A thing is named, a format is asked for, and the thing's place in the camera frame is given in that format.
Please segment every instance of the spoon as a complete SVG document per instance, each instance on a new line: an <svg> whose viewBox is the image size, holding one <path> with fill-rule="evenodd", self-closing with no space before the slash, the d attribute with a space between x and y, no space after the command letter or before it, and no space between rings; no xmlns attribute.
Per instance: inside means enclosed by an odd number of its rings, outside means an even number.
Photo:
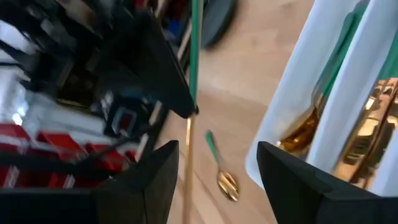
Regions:
<svg viewBox="0 0 398 224"><path fill-rule="evenodd" d="M220 190L225 195L225 197L227 197L229 200L233 202L236 202L239 200L238 182L221 165L222 158L220 156L220 152L217 150L215 146L215 139L213 133L211 131L207 131L205 137L207 144L211 149L211 153L213 153L214 159L216 160L218 165L218 173L217 173L218 186L220 187Z"/></svg>

